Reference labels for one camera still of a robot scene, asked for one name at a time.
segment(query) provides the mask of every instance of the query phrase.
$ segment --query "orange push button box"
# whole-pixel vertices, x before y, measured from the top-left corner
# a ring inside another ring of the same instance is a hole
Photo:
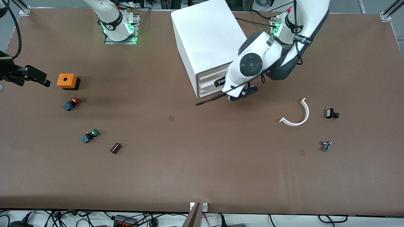
[[[80,78],[74,74],[61,73],[57,79],[57,85],[64,90],[78,90]]]

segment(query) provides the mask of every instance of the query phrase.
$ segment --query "brown table surface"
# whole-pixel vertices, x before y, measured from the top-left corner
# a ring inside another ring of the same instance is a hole
[[[379,15],[330,14],[286,80],[199,107],[170,11],[150,12],[131,46],[104,45],[96,22],[66,8],[20,19],[15,62],[52,84],[3,82],[0,207],[186,212],[199,201],[209,212],[404,215],[404,66]],[[240,24],[247,36],[266,30]],[[79,76],[80,90],[57,87],[59,73]],[[84,102],[67,112],[73,96]],[[302,98],[307,122],[279,123],[303,119]],[[341,118],[326,119],[328,108]],[[84,144],[93,128],[101,136]]]

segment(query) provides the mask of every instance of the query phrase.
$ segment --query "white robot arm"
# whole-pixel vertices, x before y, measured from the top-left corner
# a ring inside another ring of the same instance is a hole
[[[257,92],[258,88],[250,87],[249,82],[259,75],[272,80],[288,77],[326,20],[329,4],[330,0],[294,0],[291,10],[275,19],[274,37],[278,41],[266,32],[251,35],[226,71],[222,91],[229,95],[229,100],[235,101]],[[292,46],[288,49],[281,44]]]
[[[133,13],[118,10],[110,0],[83,0],[97,14],[105,34],[112,41],[123,41],[134,33]]]

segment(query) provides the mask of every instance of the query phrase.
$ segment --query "purple capacitor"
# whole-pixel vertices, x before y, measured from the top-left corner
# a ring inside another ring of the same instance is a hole
[[[121,149],[122,145],[120,143],[115,143],[115,145],[111,148],[111,153],[116,154]]]

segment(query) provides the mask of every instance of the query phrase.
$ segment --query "white curved plastic part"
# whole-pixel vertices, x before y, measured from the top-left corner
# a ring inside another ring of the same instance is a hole
[[[303,98],[302,101],[300,101],[300,103],[303,105],[303,107],[304,107],[304,109],[306,111],[306,115],[305,115],[302,122],[300,122],[300,123],[292,123],[292,122],[286,120],[285,118],[282,118],[279,122],[283,122],[283,123],[285,123],[287,125],[290,125],[290,126],[298,126],[298,125],[301,125],[304,122],[306,122],[307,119],[309,118],[309,107],[307,106],[307,103],[305,102],[305,100],[306,100],[306,98]]]

